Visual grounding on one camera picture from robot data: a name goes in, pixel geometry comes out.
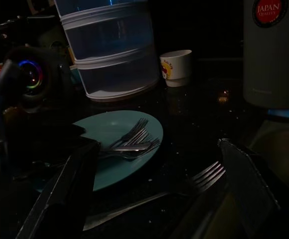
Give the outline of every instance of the dark background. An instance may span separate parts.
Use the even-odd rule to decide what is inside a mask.
[[[149,8],[158,54],[192,49],[195,58],[242,57],[242,0],[149,0]],[[26,0],[0,0],[0,23],[17,15],[31,15]],[[0,62],[3,56],[0,46]]]

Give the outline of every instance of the rgb light ring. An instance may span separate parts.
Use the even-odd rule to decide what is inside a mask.
[[[19,62],[19,66],[23,66],[24,64],[30,64],[33,67],[35,67],[35,69],[37,70],[38,73],[38,81],[35,85],[33,86],[27,86],[28,89],[35,89],[36,87],[40,86],[43,80],[43,71],[41,70],[41,67],[34,61],[30,61],[30,60],[23,60],[21,62]]]

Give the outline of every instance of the glowing light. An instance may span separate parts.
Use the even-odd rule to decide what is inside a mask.
[[[269,115],[289,118],[289,110],[268,110]]]
[[[225,96],[220,96],[217,98],[218,102],[221,104],[227,103],[228,102],[228,97]]]
[[[40,66],[36,62],[30,61],[30,60],[23,60],[23,61],[19,62],[18,65],[21,67],[21,66],[23,66],[25,64],[32,65],[33,67],[35,67],[35,69],[38,72],[38,81],[37,81],[37,83],[35,85],[33,85],[33,86],[26,86],[28,89],[34,89],[34,88],[36,88],[37,86],[39,86],[41,84],[41,82],[43,80],[43,72],[42,72]]]

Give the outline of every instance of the red label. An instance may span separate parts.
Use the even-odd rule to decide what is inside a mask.
[[[255,15],[262,24],[273,23],[282,12],[281,0],[260,0],[255,8]]]

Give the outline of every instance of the blue light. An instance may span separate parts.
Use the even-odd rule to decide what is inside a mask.
[[[30,64],[30,65],[36,66],[36,64],[35,64],[34,62],[29,61],[29,60],[23,60],[23,61],[19,62],[18,65],[19,65],[19,66],[22,66],[22,65],[24,65],[24,64]]]
[[[289,110],[268,110],[268,114],[289,118]]]

